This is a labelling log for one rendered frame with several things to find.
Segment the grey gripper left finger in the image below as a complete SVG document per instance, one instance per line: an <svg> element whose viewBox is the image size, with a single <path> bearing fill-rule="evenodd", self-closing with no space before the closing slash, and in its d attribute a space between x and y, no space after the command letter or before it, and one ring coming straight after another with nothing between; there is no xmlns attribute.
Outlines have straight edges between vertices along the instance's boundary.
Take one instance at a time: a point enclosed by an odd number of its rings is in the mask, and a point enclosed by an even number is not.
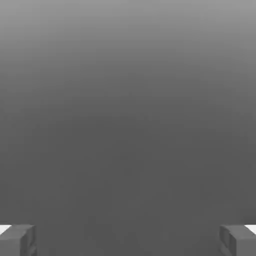
<svg viewBox="0 0 256 256"><path fill-rule="evenodd" d="M38 256L37 227L0 224L0 256Z"/></svg>

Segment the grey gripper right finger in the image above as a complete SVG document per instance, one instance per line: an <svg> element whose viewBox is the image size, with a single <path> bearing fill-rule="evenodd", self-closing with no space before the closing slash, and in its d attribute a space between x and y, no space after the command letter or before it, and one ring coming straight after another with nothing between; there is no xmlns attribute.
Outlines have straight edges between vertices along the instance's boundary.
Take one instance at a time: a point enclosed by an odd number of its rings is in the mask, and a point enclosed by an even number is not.
<svg viewBox="0 0 256 256"><path fill-rule="evenodd" d="M223 256L256 256L256 224L221 225L218 236Z"/></svg>

